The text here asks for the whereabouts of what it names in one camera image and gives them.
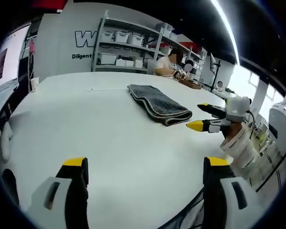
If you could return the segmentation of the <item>person's right hand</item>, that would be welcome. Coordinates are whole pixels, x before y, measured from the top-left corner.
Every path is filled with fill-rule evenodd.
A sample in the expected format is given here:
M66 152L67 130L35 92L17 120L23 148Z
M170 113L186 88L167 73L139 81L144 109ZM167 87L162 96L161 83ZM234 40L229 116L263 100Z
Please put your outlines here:
M242 123L232 122L229 126L226 126L223 130L224 143L228 143L234 137L239 138L244 134L245 130Z

